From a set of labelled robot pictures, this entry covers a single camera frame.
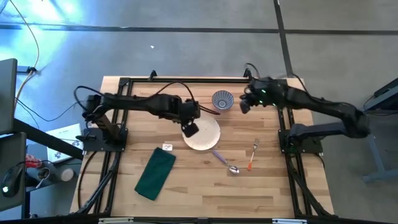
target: computer monitor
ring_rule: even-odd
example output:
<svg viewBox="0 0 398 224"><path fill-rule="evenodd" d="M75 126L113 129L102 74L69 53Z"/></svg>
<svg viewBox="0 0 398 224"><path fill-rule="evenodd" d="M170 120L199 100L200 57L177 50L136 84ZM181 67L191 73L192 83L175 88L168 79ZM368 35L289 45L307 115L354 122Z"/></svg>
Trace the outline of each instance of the computer monitor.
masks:
<svg viewBox="0 0 398 224"><path fill-rule="evenodd" d="M0 61L0 134L12 132L16 77L17 60Z"/></svg>

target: orange-handled fork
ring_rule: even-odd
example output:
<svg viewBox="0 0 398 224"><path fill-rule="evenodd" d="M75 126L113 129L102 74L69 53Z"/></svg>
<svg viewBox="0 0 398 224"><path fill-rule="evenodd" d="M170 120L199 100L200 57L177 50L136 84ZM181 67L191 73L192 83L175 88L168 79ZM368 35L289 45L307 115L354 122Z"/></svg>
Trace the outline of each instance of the orange-handled fork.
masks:
<svg viewBox="0 0 398 224"><path fill-rule="evenodd" d="M248 171L251 170L251 164L253 163L254 152L256 151L257 147L259 146L259 142L260 142L260 140L258 138L256 138L254 140L253 153L251 154L250 162L249 162L249 165L248 165Z"/></svg>

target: small white label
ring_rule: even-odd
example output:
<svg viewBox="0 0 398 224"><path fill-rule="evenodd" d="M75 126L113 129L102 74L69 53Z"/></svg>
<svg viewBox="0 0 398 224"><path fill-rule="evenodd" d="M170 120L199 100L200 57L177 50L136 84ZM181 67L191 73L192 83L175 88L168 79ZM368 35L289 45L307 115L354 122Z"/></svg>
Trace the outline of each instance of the small white label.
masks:
<svg viewBox="0 0 398 224"><path fill-rule="evenodd" d="M165 151L171 151L171 150L173 150L173 145L172 144L163 144L162 149Z"/></svg>

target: white plate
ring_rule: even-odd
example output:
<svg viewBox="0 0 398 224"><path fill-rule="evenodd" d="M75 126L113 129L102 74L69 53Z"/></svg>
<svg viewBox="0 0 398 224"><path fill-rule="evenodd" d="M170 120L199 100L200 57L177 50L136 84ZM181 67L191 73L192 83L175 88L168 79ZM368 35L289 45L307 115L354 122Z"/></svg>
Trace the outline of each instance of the white plate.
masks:
<svg viewBox="0 0 398 224"><path fill-rule="evenodd" d="M194 123L198 126L199 131L190 138L185 137L183 133L182 137L185 143L192 149L200 151L214 147L221 135L220 126L217 121L212 117L204 115L195 119Z"/></svg>

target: green towel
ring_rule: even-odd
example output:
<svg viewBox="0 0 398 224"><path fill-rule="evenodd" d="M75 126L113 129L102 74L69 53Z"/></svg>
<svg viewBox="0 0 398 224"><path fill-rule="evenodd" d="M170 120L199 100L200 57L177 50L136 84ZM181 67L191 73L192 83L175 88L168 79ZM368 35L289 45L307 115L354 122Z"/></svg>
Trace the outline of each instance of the green towel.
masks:
<svg viewBox="0 0 398 224"><path fill-rule="evenodd" d="M155 200L174 165L174 161L174 155L157 147L134 190L145 198Z"/></svg>

